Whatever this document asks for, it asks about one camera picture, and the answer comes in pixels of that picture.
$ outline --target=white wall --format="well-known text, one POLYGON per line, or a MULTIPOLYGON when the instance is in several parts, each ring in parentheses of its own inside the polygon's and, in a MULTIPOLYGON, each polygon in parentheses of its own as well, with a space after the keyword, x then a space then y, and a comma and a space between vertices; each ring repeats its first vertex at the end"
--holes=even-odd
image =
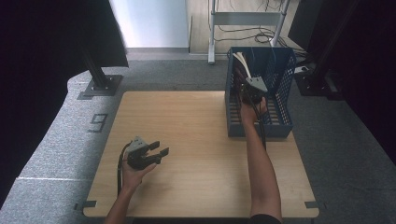
POLYGON ((186 0, 110 0, 126 48, 187 48, 186 0))

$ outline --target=sleeve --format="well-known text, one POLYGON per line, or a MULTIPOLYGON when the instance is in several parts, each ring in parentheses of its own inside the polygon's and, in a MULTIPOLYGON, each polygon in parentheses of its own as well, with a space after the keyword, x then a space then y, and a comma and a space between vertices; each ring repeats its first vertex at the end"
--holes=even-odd
POLYGON ((250 218, 250 224, 281 224, 275 217, 266 214, 254 215, 250 218))

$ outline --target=forearm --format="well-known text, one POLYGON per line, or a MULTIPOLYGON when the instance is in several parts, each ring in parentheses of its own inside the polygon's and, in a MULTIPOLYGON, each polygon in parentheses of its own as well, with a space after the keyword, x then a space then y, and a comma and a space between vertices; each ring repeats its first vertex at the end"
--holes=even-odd
POLYGON ((273 164, 253 123, 244 123, 251 191, 251 215, 266 213, 281 220, 280 194, 273 164))
POLYGON ((131 201, 134 191, 135 189, 121 189, 120 195, 117 197, 116 201, 108 212, 108 215, 105 219, 105 224, 124 223, 129 201, 131 201))

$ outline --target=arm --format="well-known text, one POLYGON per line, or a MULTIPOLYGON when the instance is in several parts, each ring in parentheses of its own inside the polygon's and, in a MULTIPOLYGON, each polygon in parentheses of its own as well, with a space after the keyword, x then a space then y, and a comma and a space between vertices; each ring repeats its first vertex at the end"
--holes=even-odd
MULTIPOLYGON (((261 111, 267 110, 262 98, 261 111)), ((273 164, 256 132, 256 114, 250 105, 242 103, 241 118, 247 138, 247 165, 250 179, 250 216, 267 214, 282 221, 281 201, 273 164)))
POLYGON ((142 182, 143 176, 155 168, 156 164, 151 164, 146 169, 136 171, 132 169, 126 161, 122 162, 122 188, 113 206, 107 214, 105 224, 123 223, 126 212, 134 192, 142 182))

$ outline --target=black metal stand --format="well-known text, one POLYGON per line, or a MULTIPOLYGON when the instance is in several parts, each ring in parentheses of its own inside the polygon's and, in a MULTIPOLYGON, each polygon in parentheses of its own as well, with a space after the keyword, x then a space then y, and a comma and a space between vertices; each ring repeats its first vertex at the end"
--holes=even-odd
POLYGON ((97 66, 87 48, 81 46, 82 58, 91 73, 92 80, 85 91, 78 97, 79 100, 91 100, 93 96, 113 96, 122 81, 122 75, 106 76, 102 68, 97 66))
POLYGON ((294 78, 303 96, 326 96, 329 100, 342 100, 342 94, 337 90, 332 82, 332 76, 329 76, 330 65, 329 56, 332 53, 335 43, 338 41, 339 36, 344 31, 347 22, 353 14, 356 6, 360 0, 354 0, 348 6, 346 14, 341 19, 341 22, 335 28, 330 38, 329 44, 323 50, 322 55, 318 59, 318 64, 313 71, 306 71, 296 73, 294 78))

